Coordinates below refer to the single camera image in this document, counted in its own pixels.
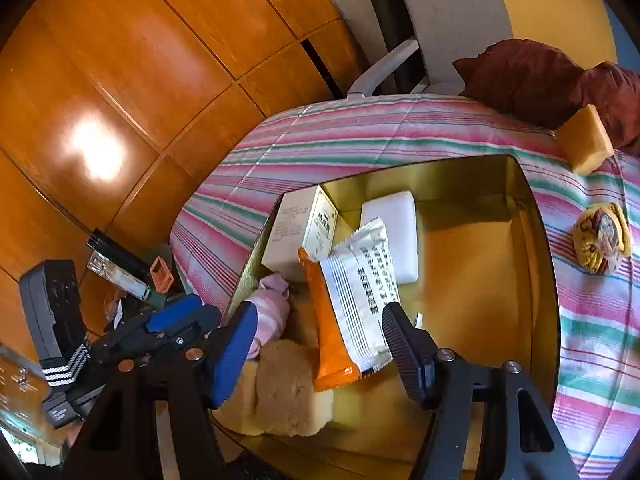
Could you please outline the brown sponge block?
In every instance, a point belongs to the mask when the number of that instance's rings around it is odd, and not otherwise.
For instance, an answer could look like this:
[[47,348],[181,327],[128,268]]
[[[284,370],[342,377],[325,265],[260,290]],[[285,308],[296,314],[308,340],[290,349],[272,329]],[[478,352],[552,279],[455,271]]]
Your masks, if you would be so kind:
[[256,378],[256,420],[266,434],[308,437],[314,419],[314,360],[310,349],[290,340],[262,348]]

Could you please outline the yellow sponge block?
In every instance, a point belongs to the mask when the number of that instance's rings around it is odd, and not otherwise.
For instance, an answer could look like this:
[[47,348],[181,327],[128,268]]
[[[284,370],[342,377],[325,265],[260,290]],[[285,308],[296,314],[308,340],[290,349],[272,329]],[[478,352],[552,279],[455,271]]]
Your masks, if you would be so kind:
[[262,434],[256,418],[257,371],[258,362],[247,360],[230,398],[224,401],[221,408],[213,410],[214,419],[221,426],[243,436],[255,437]]

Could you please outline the gold metal tray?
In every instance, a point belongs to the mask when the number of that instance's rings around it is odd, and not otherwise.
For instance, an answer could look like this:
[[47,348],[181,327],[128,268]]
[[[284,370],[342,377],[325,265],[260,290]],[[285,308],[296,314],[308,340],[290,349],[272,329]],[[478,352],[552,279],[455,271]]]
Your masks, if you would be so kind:
[[[337,240],[358,228],[368,200],[410,192],[419,277],[399,289],[408,317],[470,362],[519,362],[544,403],[553,403],[558,295],[544,222],[515,157],[416,162],[323,187],[340,213]],[[312,437],[239,435],[235,442],[295,479],[405,479],[427,424],[388,366],[338,388],[331,422]]]

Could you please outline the pink sock roll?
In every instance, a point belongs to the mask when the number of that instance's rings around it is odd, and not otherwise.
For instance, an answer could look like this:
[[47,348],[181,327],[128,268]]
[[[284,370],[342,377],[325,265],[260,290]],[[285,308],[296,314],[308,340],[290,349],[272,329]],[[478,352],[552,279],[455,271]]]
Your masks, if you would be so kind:
[[290,284],[280,273],[273,273],[259,281],[247,301],[257,310],[257,328],[247,359],[257,359],[262,347],[281,337],[290,313]]

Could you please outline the maroon jacket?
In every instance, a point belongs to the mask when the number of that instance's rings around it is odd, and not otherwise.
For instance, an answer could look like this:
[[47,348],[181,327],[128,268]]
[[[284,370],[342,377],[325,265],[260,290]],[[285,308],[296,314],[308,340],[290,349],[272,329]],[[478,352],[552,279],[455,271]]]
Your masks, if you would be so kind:
[[501,114],[555,130],[588,104],[596,107],[614,148],[639,155],[639,74],[602,62],[585,70],[561,50],[508,39],[474,58],[452,62],[462,96]]

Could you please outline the yellow sponge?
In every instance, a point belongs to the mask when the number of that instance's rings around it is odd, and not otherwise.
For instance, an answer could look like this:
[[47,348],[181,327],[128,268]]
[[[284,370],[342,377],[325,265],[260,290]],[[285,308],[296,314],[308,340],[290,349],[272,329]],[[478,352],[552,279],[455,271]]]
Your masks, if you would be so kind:
[[597,107],[588,104],[555,130],[555,139],[574,174],[589,176],[615,152]]

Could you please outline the white soap box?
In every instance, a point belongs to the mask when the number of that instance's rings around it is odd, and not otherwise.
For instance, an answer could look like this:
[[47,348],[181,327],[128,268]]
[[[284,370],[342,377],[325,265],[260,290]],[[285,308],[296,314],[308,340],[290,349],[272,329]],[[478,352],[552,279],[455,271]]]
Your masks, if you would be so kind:
[[365,202],[360,224],[363,226],[375,218],[385,224],[397,284],[416,282],[419,278],[419,244],[413,195],[402,191]]

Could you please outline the grey yellow blue chair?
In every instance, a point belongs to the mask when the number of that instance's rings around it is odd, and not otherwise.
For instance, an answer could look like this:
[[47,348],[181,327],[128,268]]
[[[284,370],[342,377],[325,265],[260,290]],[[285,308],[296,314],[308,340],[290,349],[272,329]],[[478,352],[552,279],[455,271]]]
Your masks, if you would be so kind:
[[639,67],[639,0],[370,0],[386,52],[352,86],[367,94],[457,94],[452,63],[530,39],[582,67]]

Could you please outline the wooden wardrobe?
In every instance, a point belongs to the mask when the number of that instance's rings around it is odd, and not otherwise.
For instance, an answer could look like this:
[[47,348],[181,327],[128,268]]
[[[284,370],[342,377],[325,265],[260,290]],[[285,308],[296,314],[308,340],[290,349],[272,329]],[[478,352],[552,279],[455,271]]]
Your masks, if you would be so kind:
[[1,340],[36,355],[17,282],[134,252],[259,122],[344,96],[367,60],[332,0],[35,0],[1,49]]

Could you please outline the orange white snack bag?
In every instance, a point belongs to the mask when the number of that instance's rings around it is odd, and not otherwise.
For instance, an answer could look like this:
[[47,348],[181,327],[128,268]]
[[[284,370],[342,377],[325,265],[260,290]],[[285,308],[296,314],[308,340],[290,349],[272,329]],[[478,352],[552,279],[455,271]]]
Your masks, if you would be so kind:
[[314,388],[343,387],[393,361],[382,314],[399,292],[382,219],[374,218],[320,261],[297,249],[314,306],[319,344]]

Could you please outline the yellow patterned sock ball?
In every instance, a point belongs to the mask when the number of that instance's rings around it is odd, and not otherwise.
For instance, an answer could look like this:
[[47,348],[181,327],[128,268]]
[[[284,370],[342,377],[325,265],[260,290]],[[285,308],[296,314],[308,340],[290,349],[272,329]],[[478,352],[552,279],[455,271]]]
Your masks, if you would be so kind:
[[578,264],[591,274],[613,274],[631,255],[631,232],[616,203],[596,203],[584,210],[573,226]]

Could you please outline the striped tablecloth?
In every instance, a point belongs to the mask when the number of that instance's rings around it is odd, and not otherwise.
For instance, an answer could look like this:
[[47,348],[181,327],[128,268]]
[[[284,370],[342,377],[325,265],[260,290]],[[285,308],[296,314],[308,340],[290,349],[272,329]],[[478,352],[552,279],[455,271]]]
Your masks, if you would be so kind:
[[639,229],[639,161],[617,153],[573,174],[552,133],[461,96],[406,94],[306,105],[272,116],[183,205],[169,244],[184,287],[226,308],[278,197],[368,170],[509,154],[547,231],[560,304],[561,357],[553,417],[584,479],[604,479],[639,429],[639,260],[612,274],[578,263],[573,229],[590,205],[613,202]]

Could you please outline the tall cream medicine box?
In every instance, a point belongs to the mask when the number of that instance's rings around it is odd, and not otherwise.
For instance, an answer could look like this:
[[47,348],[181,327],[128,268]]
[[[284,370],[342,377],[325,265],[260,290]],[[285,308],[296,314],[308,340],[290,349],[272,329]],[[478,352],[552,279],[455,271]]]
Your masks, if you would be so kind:
[[329,255],[338,211],[320,185],[283,196],[267,240],[262,264],[289,283],[305,281],[297,252],[303,248],[312,261]]

